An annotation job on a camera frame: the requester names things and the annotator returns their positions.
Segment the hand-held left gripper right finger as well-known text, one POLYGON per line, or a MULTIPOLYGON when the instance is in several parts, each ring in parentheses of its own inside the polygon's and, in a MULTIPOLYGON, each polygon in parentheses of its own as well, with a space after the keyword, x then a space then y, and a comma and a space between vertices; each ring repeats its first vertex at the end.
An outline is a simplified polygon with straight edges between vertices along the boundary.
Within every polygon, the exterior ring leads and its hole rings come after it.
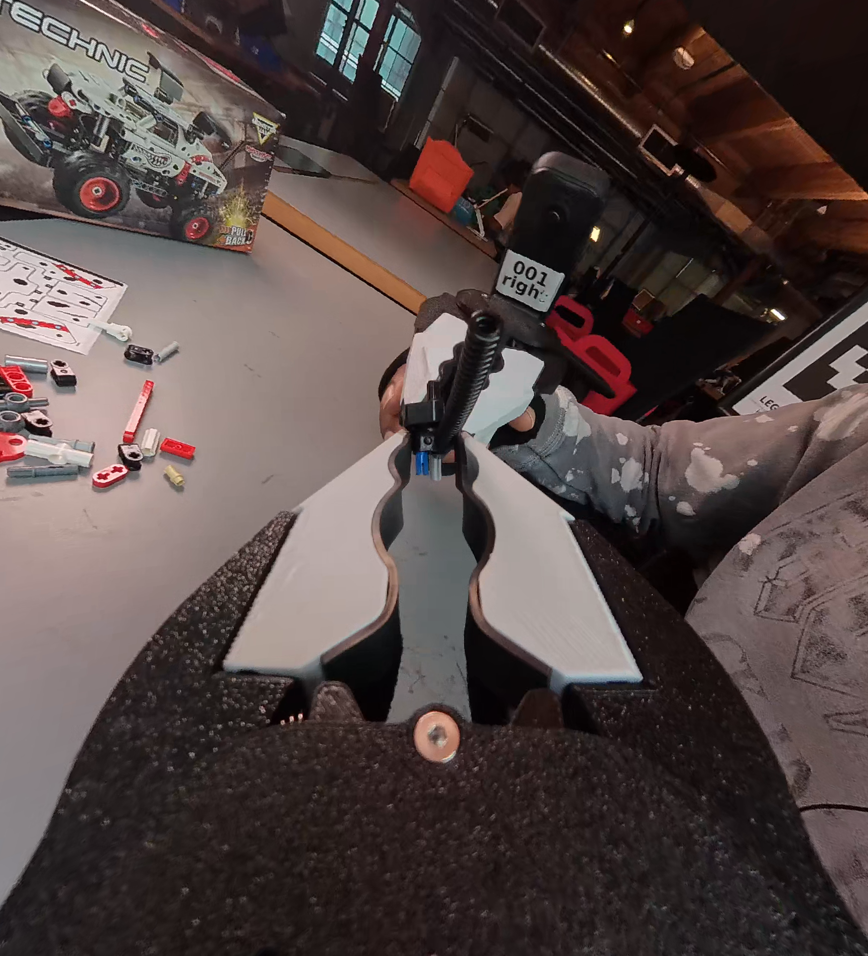
POLYGON ((642 685, 573 517, 486 446, 463 442, 457 476, 486 532, 471 579, 477 627, 547 687, 642 685))

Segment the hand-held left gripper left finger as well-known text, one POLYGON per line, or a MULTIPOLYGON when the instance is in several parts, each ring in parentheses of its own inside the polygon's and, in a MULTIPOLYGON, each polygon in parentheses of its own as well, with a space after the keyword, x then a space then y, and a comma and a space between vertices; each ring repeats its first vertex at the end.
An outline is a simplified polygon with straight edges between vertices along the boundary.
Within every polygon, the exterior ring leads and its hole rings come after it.
POLYGON ((409 438, 396 433, 294 510, 225 671, 290 678, 397 672, 400 588, 390 547, 403 527, 411 464, 409 438))

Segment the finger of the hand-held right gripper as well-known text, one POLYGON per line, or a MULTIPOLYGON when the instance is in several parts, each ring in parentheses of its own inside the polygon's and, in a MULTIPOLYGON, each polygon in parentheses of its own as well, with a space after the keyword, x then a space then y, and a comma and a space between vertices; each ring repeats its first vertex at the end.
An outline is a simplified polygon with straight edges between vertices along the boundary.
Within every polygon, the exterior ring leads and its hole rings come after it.
POLYGON ((401 424, 423 432, 440 424, 468 332, 466 319, 442 314, 414 335, 401 397, 401 424))
POLYGON ((467 418, 467 434, 485 446, 527 410, 544 369, 542 359, 522 350, 506 348, 500 356, 502 367, 488 375, 467 418))

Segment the grey desk with wooden edge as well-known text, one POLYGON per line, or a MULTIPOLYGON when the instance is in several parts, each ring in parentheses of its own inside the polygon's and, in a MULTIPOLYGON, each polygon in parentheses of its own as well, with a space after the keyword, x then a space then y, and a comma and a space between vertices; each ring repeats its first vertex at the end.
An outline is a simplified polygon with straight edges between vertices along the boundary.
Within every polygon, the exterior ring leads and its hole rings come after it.
POLYGON ((390 185, 359 161, 282 137, 264 217, 409 312, 440 293, 492 289, 493 246, 401 181, 390 185))

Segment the person's right hand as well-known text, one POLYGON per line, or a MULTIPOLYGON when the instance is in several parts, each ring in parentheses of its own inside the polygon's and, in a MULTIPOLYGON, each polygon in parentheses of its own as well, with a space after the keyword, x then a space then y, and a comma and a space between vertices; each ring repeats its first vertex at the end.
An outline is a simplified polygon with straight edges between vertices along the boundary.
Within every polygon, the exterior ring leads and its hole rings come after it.
POLYGON ((383 440, 387 440, 392 435, 403 431, 400 412, 407 354, 405 351, 392 361, 382 374, 378 385, 378 422, 383 440))

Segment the red plastic container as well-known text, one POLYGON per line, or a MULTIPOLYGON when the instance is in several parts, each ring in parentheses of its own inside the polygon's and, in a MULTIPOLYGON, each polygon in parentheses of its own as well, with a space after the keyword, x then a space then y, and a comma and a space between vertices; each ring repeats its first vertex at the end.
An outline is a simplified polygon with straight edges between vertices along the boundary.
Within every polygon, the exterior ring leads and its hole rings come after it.
POLYGON ((631 363, 608 339, 597 334, 592 311, 561 294, 546 317, 571 361, 565 384, 587 409, 610 415, 631 400, 631 363))

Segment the orange plastic bin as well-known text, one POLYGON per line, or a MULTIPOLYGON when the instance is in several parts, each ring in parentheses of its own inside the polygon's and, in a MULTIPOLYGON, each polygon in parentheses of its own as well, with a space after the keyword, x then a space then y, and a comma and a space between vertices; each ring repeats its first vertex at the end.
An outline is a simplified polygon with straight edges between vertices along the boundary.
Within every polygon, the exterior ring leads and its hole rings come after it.
POLYGON ((416 196, 448 214, 463 197, 473 176, 474 169, 451 142, 427 137, 408 185, 416 196))

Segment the window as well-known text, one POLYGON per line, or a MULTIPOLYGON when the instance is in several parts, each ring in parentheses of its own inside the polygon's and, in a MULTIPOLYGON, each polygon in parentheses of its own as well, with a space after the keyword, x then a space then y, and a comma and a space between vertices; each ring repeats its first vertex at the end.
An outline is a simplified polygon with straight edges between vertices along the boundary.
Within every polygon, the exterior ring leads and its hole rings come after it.
POLYGON ((361 68, 377 75, 382 94, 397 104, 422 45, 416 2, 328 1, 313 47, 315 73, 341 92, 361 68))

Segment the red holed beam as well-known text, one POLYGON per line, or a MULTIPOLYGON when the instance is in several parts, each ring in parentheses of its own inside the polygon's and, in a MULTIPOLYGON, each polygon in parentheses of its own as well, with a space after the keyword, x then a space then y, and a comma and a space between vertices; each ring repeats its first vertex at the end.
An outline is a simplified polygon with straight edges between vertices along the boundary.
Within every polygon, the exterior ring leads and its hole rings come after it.
POLYGON ((136 402, 129 414, 128 422, 122 434, 121 442, 126 445, 133 444, 141 427, 145 412, 153 397, 154 382, 152 379, 146 379, 140 389, 136 402))

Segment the person's grey hoodie torso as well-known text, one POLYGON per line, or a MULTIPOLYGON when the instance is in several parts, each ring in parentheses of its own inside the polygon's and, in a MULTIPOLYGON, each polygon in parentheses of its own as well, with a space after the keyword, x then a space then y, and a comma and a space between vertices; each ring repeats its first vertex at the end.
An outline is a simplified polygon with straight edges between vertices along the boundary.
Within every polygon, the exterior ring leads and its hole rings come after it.
MULTIPOLYGON (((820 562, 772 535, 727 557, 691 619, 741 690, 795 805, 868 805, 868 561, 820 562)), ((868 817, 801 815, 868 937, 868 817)))

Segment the black white marker board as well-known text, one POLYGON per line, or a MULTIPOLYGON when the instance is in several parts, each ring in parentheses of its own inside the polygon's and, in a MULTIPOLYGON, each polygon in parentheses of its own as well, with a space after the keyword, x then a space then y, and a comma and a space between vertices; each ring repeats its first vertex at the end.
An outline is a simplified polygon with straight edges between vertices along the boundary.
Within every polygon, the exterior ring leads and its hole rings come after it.
POLYGON ((868 284, 718 408, 723 415, 773 412, 858 384, 868 384, 868 284))

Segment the sticker sheet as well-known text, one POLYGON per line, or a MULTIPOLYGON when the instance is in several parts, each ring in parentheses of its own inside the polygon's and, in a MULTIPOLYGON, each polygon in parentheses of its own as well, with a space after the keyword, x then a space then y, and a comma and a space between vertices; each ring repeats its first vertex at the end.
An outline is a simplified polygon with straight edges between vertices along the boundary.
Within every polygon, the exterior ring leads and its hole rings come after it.
POLYGON ((0 237, 0 331, 86 355, 101 335, 128 343, 112 321, 127 286, 0 237))

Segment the toy truck set box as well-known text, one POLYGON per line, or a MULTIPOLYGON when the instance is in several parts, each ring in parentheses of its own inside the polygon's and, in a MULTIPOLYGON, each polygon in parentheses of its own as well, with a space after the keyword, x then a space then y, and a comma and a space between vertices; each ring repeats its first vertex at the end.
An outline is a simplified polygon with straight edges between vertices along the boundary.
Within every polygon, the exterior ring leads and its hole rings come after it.
POLYGON ((0 1, 0 206, 249 253, 283 124, 118 2, 0 1))

